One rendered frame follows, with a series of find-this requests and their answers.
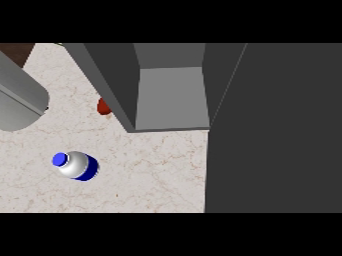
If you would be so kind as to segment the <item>blue and white water bottle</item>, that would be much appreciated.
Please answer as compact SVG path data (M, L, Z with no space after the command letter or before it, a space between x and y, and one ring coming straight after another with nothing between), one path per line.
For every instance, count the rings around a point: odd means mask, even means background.
M83 182L92 180L99 173L96 158L80 151L57 153L52 163L65 177Z

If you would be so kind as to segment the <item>grey open cabinet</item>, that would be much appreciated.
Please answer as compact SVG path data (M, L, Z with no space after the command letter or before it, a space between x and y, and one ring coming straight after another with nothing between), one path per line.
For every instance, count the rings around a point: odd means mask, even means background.
M65 48L130 133L212 128L244 43L68 43Z

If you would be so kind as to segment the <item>dark grey cabinet door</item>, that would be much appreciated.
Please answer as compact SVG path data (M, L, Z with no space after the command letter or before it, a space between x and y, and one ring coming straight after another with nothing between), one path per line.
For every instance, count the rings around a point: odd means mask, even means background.
M210 212L342 212L342 44L251 44L209 141Z

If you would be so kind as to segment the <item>red vegetable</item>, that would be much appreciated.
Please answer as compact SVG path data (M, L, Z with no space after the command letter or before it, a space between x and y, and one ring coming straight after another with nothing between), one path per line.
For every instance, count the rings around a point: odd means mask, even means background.
M102 114L102 115L108 115L113 113L113 110L105 102L104 99L99 99L99 102L98 102L98 112Z

